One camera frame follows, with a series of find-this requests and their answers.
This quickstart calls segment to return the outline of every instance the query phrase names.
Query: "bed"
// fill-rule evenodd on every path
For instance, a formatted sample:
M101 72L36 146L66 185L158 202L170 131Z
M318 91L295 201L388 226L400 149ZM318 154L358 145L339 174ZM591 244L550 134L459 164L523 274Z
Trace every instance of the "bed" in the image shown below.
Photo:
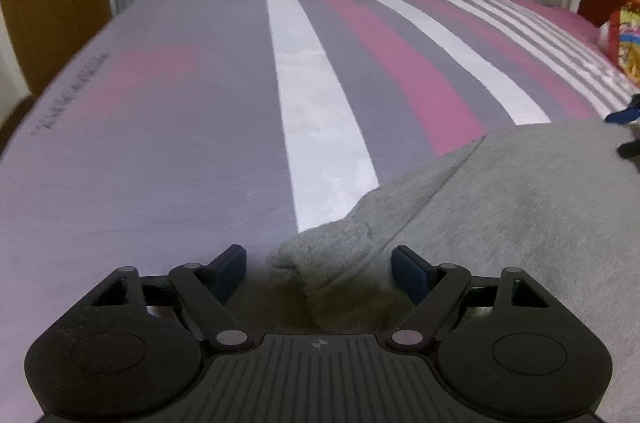
M511 0L139 0L0 162L2 421L40 414L28 346L114 268L242 244L232 308L275 329L267 260L297 231L487 132L626 107L579 29Z

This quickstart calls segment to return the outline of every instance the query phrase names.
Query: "fuzzy gray blanket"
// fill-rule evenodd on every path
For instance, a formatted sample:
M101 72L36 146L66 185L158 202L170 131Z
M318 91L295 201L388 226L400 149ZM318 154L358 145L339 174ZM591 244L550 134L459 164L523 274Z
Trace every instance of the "fuzzy gray blanket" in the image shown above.
M640 176L599 122L490 134L364 196L342 220L300 233L274 261L324 331L394 326L411 309L389 256L405 244L475 275L522 267L609 349L610 423L640 421Z

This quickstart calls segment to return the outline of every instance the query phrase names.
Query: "black plastic mount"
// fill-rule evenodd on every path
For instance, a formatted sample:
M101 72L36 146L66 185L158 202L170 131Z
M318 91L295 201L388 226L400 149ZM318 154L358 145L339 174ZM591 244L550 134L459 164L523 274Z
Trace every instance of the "black plastic mount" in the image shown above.
M241 246L167 276L121 267L34 342L26 377L47 423L598 421L609 353L523 270L473 277L405 246L391 270L416 308L388 335L255 343L223 307Z

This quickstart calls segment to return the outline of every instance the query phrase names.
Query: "colorful bag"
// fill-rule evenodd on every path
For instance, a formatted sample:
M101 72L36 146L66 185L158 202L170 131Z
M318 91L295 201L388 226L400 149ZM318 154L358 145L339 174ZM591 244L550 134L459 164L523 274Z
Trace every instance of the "colorful bag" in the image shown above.
M626 6L611 16L609 57L640 85L640 0L627 0Z

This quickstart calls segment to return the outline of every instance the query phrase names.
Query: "pink bedspread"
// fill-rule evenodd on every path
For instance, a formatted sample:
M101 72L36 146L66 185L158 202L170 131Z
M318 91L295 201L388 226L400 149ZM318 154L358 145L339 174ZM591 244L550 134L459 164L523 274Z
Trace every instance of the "pink bedspread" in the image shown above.
M556 26L559 26L569 32L598 54L601 54L597 45L600 29L585 18L577 15L577 13L571 12L570 10L564 10L562 8L548 8L547 6L536 4L530 0L510 1L515 2L520 6L524 6L525 8L529 8L532 12L536 12L538 15L549 19Z

